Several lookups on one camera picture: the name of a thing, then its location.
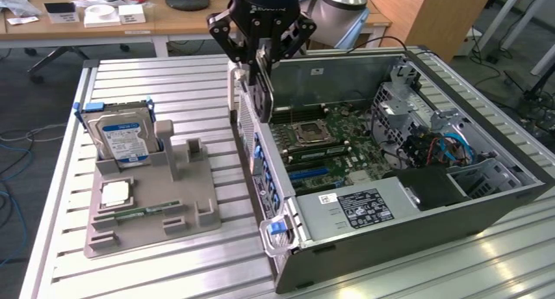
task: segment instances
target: slotted aluminum surface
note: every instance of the slotted aluminum surface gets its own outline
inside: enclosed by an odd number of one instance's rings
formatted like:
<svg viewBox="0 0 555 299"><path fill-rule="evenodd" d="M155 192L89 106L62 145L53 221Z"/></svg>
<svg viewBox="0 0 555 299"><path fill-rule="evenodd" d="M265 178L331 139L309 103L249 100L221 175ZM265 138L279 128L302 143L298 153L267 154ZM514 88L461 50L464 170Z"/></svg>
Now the slotted aluminum surface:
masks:
<svg viewBox="0 0 555 299"><path fill-rule="evenodd" d="M441 61L421 55L465 99L554 175L553 154ZM85 69L78 101L157 102L174 141L201 137L217 183L222 229L90 260L83 255L91 201L91 138L70 118L22 298L508 298L555 294L555 196L544 195L480 235L286 295L274 293L227 118L227 59L102 61ZM424 86L440 108L449 100Z"/></svg>

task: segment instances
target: blue hard drive label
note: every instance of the blue hard drive label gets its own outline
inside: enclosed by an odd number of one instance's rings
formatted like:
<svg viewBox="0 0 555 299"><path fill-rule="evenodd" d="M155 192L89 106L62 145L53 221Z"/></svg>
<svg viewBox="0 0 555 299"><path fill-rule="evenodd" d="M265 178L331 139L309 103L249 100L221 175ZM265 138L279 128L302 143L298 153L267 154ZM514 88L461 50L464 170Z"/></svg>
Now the blue hard drive label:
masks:
<svg viewBox="0 0 555 299"><path fill-rule="evenodd" d="M149 157L146 141L141 138L141 124L123 123L103 127L106 142L111 148L114 158L122 163L135 163Z"/></svg>
<svg viewBox="0 0 555 299"><path fill-rule="evenodd" d="M355 229L393 220L393 213L377 189L338 196L351 227Z"/></svg>

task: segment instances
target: office chair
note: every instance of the office chair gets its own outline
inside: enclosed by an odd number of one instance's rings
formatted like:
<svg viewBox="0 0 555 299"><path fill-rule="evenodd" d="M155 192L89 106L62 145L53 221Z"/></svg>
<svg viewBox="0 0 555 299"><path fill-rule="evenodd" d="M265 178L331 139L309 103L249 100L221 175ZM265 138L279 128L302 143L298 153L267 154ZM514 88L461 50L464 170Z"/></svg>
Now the office chair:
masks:
<svg viewBox="0 0 555 299"><path fill-rule="evenodd" d="M121 44L121 50L125 52L130 52L130 46L126 44ZM37 55L37 50L31 49L31 48L26 48L25 49L26 54L30 56L35 56ZM51 54L49 54L46 56L46 58L43 58L35 65L34 67L30 68L30 70L27 71L29 73L29 78L31 79L31 81L37 84L43 83L45 82L45 77L41 75L37 75L37 72L49 64L53 63L54 60L57 60L66 52L74 52L83 60L89 60L89 56L87 54L81 50L79 47L77 46L70 46L70 47L58 47Z"/></svg>

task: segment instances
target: gray carpet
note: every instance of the gray carpet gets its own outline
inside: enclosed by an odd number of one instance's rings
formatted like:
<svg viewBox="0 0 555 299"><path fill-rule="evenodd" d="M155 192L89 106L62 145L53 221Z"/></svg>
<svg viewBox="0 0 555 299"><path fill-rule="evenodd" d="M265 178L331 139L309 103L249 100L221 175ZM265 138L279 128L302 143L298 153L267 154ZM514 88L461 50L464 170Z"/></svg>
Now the gray carpet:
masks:
<svg viewBox="0 0 555 299"><path fill-rule="evenodd" d="M480 29L485 30L492 23L500 6L486 10L477 21ZM506 19L497 36L501 37L514 21L517 15ZM544 28L530 24L526 32L516 42L512 52L514 60L502 59L497 67L501 70L514 70L520 72L526 80L534 84L537 77L529 74L536 63L555 43L555 34ZM175 45L173 55L187 54L215 54L221 53L218 45L213 41L189 42L185 45ZM490 43L486 50L497 45L496 40ZM154 57L155 52L150 44L131 44L131 52L125 53L118 45L102 47L85 47L83 51L93 59L123 59ZM39 56L47 55L53 49L38 49ZM15 49L11 56L0 61L0 132L11 129L34 129L49 124L67 121L74 101L75 90L81 76L82 60L73 53L66 54L59 60L41 71L46 78L46 83L37 85L29 81L26 70L39 60L39 57L30 57L23 49ZM484 68L473 63L468 58L457 58L452 62L453 67L468 80L474 83L485 77L492 76L493 70ZM510 98L516 95L516 87L504 84L504 79L488 81L481 87L489 93L497 95L500 99ZM555 80L549 82L549 92L553 92ZM45 133L43 137L57 136L63 129ZM13 195L18 198L22 205L27 225L29 225L29 244L26 250L19 254L22 262L7 264L0 268L0 297L6 299L18 298L22 282L26 273L34 237L39 227L43 213L46 196L51 184L51 177L57 166L61 141L37 143L34 146L35 159L33 165L18 178L10 180L9 186ZM11 144L15 147L26 148L29 142ZM0 149L0 168L6 168L19 157L19 153ZM6 217L6 211L0 212L0 220ZM22 242L22 226L17 215L13 216L7 226L0 229L0 259L7 257Z"/></svg>

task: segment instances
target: lamp base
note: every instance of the lamp base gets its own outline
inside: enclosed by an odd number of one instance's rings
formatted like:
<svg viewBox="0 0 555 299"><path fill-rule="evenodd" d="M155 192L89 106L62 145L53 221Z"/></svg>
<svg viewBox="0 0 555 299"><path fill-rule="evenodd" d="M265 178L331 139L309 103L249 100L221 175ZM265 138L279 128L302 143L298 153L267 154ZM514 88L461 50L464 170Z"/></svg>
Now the lamp base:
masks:
<svg viewBox="0 0 555 299"><path fill-rule="evenodd" d="M181 11L201 11L210 6L210 0L166 0L166 4Z"/></svg>

